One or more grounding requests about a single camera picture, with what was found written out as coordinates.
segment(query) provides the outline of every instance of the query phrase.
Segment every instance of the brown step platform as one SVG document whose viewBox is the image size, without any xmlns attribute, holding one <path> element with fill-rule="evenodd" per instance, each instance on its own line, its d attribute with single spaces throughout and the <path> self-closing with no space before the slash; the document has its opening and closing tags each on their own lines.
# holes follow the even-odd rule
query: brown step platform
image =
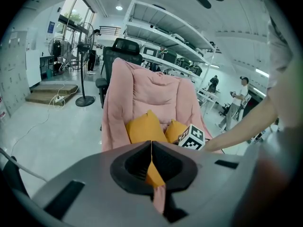
<svg viewBox="0 0 303 227">
<path fill-rule="evenodd" d="M 39 85 L 33 89 L 33 92 L 28 95 L 25 100 L 27 102 L 39 103 L 39 104 L 49 104 L 52 98 L 58 93 L 58 90 L 62 88 L 64 85 L 55 84 L 55 85 Z M 74 95 L 76 95 L 76 91 L 78 89 L 77 85 L 66 85 L 59 91 L 60 96 L 66 96 L 64 98 L 65 103 L 67 103 Z M 64 101 L 60 101 L 57 103 L 53 103 L 53 100 L 50 103 L 51 105 L 63 106 Z"/>
</svg>

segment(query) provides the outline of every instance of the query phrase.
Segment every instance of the pink armchair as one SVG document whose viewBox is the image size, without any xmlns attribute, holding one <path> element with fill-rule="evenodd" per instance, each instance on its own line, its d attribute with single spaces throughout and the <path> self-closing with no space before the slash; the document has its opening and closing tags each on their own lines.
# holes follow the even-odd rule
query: pink armchair
<svg viewBox="0 0 303 227">
<path fill-rule="evenodd" d="M 165 132 L 171 120 L 193 124 L 204 130 L 199 103 L 192 82 L 152 72 L 117 58 L 104 102 L 102 151 L 130 144 L 125 125 L 151 109 Z"/>
</svg>

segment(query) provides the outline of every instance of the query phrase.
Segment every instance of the gray pants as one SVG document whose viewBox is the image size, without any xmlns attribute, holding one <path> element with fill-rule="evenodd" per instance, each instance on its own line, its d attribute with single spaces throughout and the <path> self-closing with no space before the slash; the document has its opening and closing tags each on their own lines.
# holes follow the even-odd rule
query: gray pants
<svg viewBox="0 0 303 227">
<path fill-rule="evenodd" d="M 236 112 L 238 111 L 239 108 L 240 108 L 240 106 L 237 106 L 236 104 L 231 105 L 226 117 L 219 124 L 219 127 L 221 129 L 223 128 L 223 126 L 225 124 L 226 124 L 226 131 L 229 131 L 231 129 L 232 117 L 236 114 Z"/>
</svg>

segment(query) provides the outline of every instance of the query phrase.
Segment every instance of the office chair armrest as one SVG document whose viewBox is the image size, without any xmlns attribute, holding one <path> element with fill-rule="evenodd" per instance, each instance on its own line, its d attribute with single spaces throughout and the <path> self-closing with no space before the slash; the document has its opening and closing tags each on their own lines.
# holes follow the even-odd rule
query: office chair armrest
<svg viewBox="0 0 303 227">
<path fill-rule="evenodd" d="M 104 78 L 98 78 L 96 80 L 96 87 L 97 88 L 106 88 L 106 87 L 108 87 L 108 83 L 106 82 L 106 80 Z"/>
</svg>

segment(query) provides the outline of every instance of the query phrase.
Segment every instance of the ceiling light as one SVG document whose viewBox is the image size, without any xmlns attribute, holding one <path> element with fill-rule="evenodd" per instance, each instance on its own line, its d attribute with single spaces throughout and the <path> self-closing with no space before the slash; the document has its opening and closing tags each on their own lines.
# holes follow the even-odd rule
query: ceiling light
<svg viewBox="0 0 303 227">
<path fill-rule="evenodd" d="M 262 93 L 261 91 L 259 91 L 259 90 L 256 89 L 255 87 L 254 87 L 254 90 L 255 90 L 256 92 L 260 93 L 262 96 L 266 96 L 264 93 Z"/>
<path fill-rule="evenodd" d="M 265 73 L 265 72 L 263 72 L 263 71 L 261 71 L 261 70 L 259 70 L 259 69 L 256 69 L 256 72 L 257 72 L 257 73 L 260 73 L 261 75 L 263 75 L 263 76 L 265 76 L 265 77 L 267 77 L 267 78 L 269 78 L 269 74 L 267 74 L 267 73 Z"/>
</svg>

